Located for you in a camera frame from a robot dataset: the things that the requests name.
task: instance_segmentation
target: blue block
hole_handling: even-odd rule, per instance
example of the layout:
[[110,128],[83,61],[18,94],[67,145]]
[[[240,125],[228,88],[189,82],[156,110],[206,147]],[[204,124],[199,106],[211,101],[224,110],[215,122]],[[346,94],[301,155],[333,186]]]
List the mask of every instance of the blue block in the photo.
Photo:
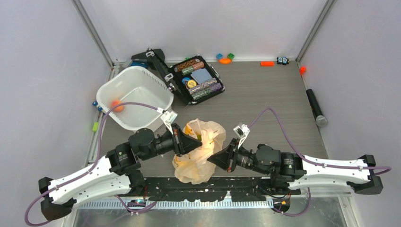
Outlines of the blue block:
[[144,68],[148,68],[148,64],[146,64],[146,63],[143,63],[143,62],[133,62],[132,64],[131,64],[131,66],[142,66],[142,67],[144,67]]
[[216,55],[216,58],[217,58],[218,60],[220,60],[220,59],[223,58],[223,55],[219,53],[218,55]]

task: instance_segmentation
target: white bracket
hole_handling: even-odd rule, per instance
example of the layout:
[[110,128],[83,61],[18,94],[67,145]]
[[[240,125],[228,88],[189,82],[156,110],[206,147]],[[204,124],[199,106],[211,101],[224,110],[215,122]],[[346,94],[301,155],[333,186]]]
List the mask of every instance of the white bracket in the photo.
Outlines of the white bracket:
[[146,54],[145,54],[147,57],[149,57],[149,56],[155,56],[155,53],[153,52],[153,51],[149,51],[149,52],[147,52]]
[[171,132],[173,135],[173,128],[171,128],[171,124],[174,122],[178,114],[174,111],[165,111],[161,116],[160,119],[162,119],[164,125],[168,128],[168,130]]
[[248,137],[249,134],[248,125],[239,123],[236,127],[234,127],[234,132],[240,139],[238,143],[238,148],[240,148],[244,143],[245,139]]
[[170,79],[172,79],[174,76],[172,75],[172,73],[169,73],[169,74],[167,74],[165,77],[164,77],[164,80],[166,81],[166,82],[168,82]]

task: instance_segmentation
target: wire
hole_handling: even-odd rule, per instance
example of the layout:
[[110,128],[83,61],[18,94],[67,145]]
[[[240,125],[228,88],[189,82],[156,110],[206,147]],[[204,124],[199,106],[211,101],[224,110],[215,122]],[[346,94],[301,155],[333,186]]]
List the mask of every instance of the wire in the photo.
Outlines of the wire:
[[[289,137],[288,137],[288,135],[287,135],[286,130],[284,129],[283,123],[281,122],[279,115],[278,115],[278,114],[276,113],[276,111],[275,111],[273,108],[271,108],[271,107],[266,107],[262,112],[260,112],[260,114],[255,118],[255,120],[249,125],[248,128],[250,129],[250,128],[253,126],[253,124],[255,124],[256,121],[258,121],[258,119],[262,116],[262,114],[263,114],[264,112],[266,112],[267,110],[270,110],[270,111],[274,114],[274,116],[276,117],[276,119],[277,119],[277,121],[278,121],[278,123],[279,123],[279,125],[280,125],[281,131],[283,132],[283,135],[284,135],[284,137],[286,138],[288,144],[289,144],[289,145],[291,146],[291,148],[295,151],[295,153],[296,153],[302,160],[304,160],[305,162],[310,163],[310,164],[313,164],[313,165],[317,165],[317,166],[330,167],[330,168],[337,168],[337,169],[358,169],[358,170],[360,169],[359,166],[338,166],[338,165],[331,165],[331,164],[324,164],[324,163],[314,162],[314,161],[311,161],[311,160],[306,159],[306,158],[298,151],[298,149],[295,147],[295,145],[291,142],[291,140],[289,139]],[[392,168],[389,167],[389,166],[361,166],[361,168],[362,168],[362,169],[370,169],[370,170],[379,170],[379,169],[380,169],[380,170],[383,170],[383,171],[381,171],[381,172],[375,173],[375,175],[380,175],[380,174],[384,174],[384,173],[390,172],[391,169],[392,169]]]
[[150,108],[150,109],[157,110],[157,108],[154,107],[154,106],[151,106],[151,105],[148,105],[148,104],[144,104],[144,103],[135,103],[135,102],[120,103],[120,104],[118,104],[118,105],[116,105],[116,106],[110,108],[110,110],[107,111],[107,113],[105,114],[105,117],[104,117],[104,118],[102,119],[102,121],[100,122],[100,128],[99,128],[99,134],[98,134],[98,141],[97,141],[97,142],[98,142],[98,143],[97,143],[97,144],[98,144],[98,146],[97,146],[97,156],[96,156],[96,159],[95,159],[95,161],[94,161],[92,167],[90,167],[89,170],[86,171],[85,173],[83,173],[83,174],[81,174],[81,175],[79,175],[79,176],[77,176],[77,177],[74,177],[74,178],[72,178],[71,180],[68,180],[68,181],[66,181],[66,182],[64,182],[64,183],[61,183],[61,184],[59,184],[59,185],[56,185],[55,187],[53,187],[53,188],[51,188],[51,189],[49,189],[49,190],[43,192],[43,193],[42,193],[41,195],[39,195],[36,199],[34,199],[34,200],[32,201],[32,203],[27,207],[27,209],[26,209],[26,211],[25,211],[25,215],[24,215],[25,223],[26,223],[28,226],[32,226],[32,227],[43,226],[43,225],[46,225],[46,224],[48,224],[49,222],[51,222],[51,221],[45,221],[45,222],[42,222],[42,223],[34,224],[34,223],[31,223],[31,222],[28,220],[29,211],[31,210],[31,208],[34,206],[35,203],[37,203],[42,197],[48,195],[49,193],[55,191],[56,189],[59,189],[59,188],[65,186],[65,185],[67,185],[67,184],[69,184],[69,183],[71,183],[71,182],[74,182],[74,181],[76,181],[76,180],[78,180],[78,179],[81,179],[82,177],[84,177],[84,176],[86,176],[87,174],[89,174],[89,173],[96,167],[96,165],[97,165],[97,163],[98,163],[98,161],[99,161],[99,159],[100,159],[100,157],[101,157],[101,156],[100,156],[100,150],[101,150],[102,132],[103,132],[103,126],[104,126],[104,124],[105,124],[106,118],[109,116],[109,114],[110,114],[115,108],[117,108],[117,107],[119,107],[119,106],[121,106],[121,105],[141,105],[141,106],[144,106],[144,107],[147,107],[147,108]]
[[284,216],[288,216],[288,217],[298,217],[298,216],[301,216],[301,215],[305,214],[306,212],[308,212],[309,208],[311,207],[311,203],[312,203],[311,200],[312,200],[312,198],[311,198],[311,189],[308,188],[308,204],[307,204],[305,210],[302,211],[301,213],[298,213],[298,214],[287,214],[287,213],[284,213],[284,212],[280,211],[281,206],[280,206],[278,209],[273,207],[273,210],[274,210],[275,212],[281,213],[281,214],[284,215]]
[[283,195],[282,197],[278,197],[278,196],[274,196],[272,194],[270,194],[269,192],[267,192],[267,190],[264,190],[263,188],[259,187],[259,189],[261,189],[264,193],[266,193],[268,196],[276,198],[276,199],[282,199],[284,197],[286,197],[287,195]]

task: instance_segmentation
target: plastic bag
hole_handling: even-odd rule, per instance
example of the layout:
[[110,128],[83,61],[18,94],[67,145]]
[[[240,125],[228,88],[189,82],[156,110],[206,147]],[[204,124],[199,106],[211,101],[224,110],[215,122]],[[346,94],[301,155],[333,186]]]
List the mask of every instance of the plastic bag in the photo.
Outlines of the plastic bag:
[[226,130],[216,122],[195,119],[186,124],[184,133],[202,140],[202,146],[182,157],[174,156],[175,177],[183,183],[200,184],[212,177],[216,166],[207,159],[222,150]]

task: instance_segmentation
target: orange toy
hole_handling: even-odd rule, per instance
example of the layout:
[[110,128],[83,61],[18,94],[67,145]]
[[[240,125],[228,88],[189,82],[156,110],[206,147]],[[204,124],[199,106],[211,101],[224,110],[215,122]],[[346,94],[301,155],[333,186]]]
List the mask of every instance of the orange toy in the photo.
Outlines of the orange toy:
[[231,63],[231,59],[229,59],[229,58],[222,58],[222,59],[220,59],[218,62],[220,62],[220,63],[222,63],[222,64],[225,64],[225,65],[228,65],[228,64],[230,64]]
[[262,61],[261,66],[262,67],[272,67],[272,66],[274,66],[274,62],[273,61]]
[[302,76],[305,72],[306,72],[306,68],[302,66],[302,67],[299,69],[299,73],[300,73],[301,76]]
[[[118,100],[118,99],[113,100],[113,101],[112,101],[112,104],[111,104],[111,107],[113,108],[113,107],[115,107],[116,105],[118,105],[118,104],[120,104],[120,103],[122,103],[121,100]],[[121,106],[115,108],[113,111],[114,111],[114,112],[121,112],[123,109],[124,109],[124,106],[121,105]]]

